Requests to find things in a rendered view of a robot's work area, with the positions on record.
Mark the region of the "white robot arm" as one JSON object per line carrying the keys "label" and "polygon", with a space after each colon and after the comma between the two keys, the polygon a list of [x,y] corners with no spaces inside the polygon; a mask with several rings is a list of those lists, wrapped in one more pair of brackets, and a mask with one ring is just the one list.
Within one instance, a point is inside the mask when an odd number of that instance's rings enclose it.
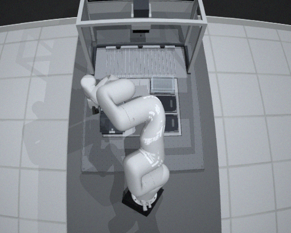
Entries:
{"label": "white robot arm", "polygon": [[81,87],[88,99],[99,105],[119,131],[126,131],[145,122],[140,134],[140,148],[123,160],[126,183],[135,203],[143,210],[151,208],[157,191],[169,180],[170,172],[164,164],[164,131],[166,116],[159,98],[146,95],[131,99],[136,87],[129,79],[106,75],[99,83],[93,75],[81,79]]}

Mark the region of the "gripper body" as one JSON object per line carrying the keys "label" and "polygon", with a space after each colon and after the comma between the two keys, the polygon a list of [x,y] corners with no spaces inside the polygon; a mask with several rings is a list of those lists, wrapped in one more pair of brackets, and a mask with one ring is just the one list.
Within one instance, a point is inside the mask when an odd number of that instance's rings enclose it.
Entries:
{"label": "gripper body", "polygon": [[95,106],[95,108],[98,108],[99,107],[98,105],[94,104],[91,99],[88,99],[87,98],[87,100],[88,100],[88,105],[89,105],[89,108],[90,109],[92,109],[92,106]]}

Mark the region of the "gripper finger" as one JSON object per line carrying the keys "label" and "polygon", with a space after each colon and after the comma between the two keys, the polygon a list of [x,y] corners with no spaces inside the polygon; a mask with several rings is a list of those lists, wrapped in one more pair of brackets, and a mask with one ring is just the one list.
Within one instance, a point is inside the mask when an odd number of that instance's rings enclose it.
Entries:
{"label": "gripper finger", "polygon": [[99,110],[95,109],[95,106],[92,106],[93,115],[99,113]]}

